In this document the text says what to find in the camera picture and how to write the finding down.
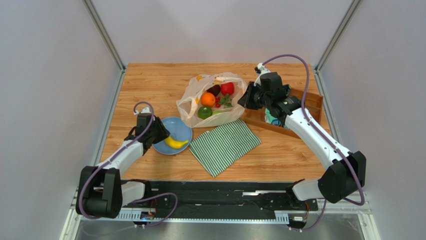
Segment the yellow banana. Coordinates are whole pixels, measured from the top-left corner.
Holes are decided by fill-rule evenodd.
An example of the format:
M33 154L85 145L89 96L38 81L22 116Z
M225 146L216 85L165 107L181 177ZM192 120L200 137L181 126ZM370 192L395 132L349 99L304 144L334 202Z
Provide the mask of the yellow banana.
M184 148L189 143L189 141L188 140L178 141L178 140L173 139L171 136L168 136L164 140L164 143L172 149L180 150L180 149Z

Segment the red pomegranate fruit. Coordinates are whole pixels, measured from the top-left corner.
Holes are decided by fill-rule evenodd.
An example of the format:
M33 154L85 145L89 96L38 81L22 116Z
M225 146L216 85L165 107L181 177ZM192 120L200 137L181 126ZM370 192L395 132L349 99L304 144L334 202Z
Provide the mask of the red pomegranate fruit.
M233 82L227 82L220 85L220 92L223 96L232 96L235 92L235 85Z

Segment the cherry sprig with leaves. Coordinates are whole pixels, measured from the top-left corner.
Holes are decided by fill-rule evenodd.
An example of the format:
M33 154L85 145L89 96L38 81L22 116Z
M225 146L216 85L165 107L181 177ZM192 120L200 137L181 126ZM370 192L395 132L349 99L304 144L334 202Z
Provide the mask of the cherry sprig with leaves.
M232 108L232 99L229 94L226 94L225 96L219 96L215 99L215 105L216 108L224 107L224 108Z

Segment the dark red apple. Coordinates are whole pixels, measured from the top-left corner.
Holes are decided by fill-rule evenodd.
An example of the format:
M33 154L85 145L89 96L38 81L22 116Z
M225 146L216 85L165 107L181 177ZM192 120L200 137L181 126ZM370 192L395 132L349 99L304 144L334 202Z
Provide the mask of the dark red apple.
M221 86L219 84L215 84L209 89L206 90L207 93L211 93L215 97L217 97L221 93Z

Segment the translucent banana print plastic bag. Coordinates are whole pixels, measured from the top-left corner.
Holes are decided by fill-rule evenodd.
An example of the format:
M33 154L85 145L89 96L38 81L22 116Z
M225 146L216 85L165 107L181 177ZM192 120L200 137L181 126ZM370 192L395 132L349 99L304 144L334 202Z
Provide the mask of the translucent banana print plastic bag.
M207 119L198 117L198 109L202 106L200 98L207 89L214 85L234 83L234 94L230 96L232 107L212 107L212 111L223 113L212 115ZM237 74L223 72L214 75L202 74L189 80L188 86L180 100L176 102L181 120L190 128L207 128L227 124L239 119L245 109L238 104L238 100L247 90L247 83Z

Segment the orange fruit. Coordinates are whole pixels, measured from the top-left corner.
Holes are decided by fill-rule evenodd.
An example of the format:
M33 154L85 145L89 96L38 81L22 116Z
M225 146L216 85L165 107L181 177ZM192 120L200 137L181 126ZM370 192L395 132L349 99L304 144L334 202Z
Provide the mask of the orange fruit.
M212 108L216 104L216 96L210 92L205 92L200 97L200 104Z

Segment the dark green mango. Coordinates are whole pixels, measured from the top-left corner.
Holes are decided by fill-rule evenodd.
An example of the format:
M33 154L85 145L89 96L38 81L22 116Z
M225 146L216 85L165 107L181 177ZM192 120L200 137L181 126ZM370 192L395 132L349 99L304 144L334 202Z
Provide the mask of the dark green mango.
M213 114L213 111L212 111L211 107L209 107L209 106L201 106L197 111L197 116L202 120L205 120L205 119L211 117L212 114Z

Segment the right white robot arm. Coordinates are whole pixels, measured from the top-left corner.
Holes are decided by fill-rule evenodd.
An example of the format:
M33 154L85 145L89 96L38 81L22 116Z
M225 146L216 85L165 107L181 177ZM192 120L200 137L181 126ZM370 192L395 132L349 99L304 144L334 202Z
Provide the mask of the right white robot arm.
M239 105L249 110L267 109L311 149L325 169L320 178L299 180L286 192L298 202L325 199L335 204L347 201L350 194L358 191L361 200L357 205L363 205L366 157L342 146L311 116L305 103L290 92L290 86L282 83L277 72L267 72L249 82L238 100Z

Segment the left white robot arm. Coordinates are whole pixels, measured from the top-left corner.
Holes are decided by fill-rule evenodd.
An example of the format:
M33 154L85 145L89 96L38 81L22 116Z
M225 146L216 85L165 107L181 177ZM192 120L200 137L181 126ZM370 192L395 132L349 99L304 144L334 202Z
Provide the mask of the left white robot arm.
M116 218L122 207L141 200L146 180L125 180L122 175L170 132L161 119L151 113L140 113L120 148L107 160L81 170L75 211L87 219Z

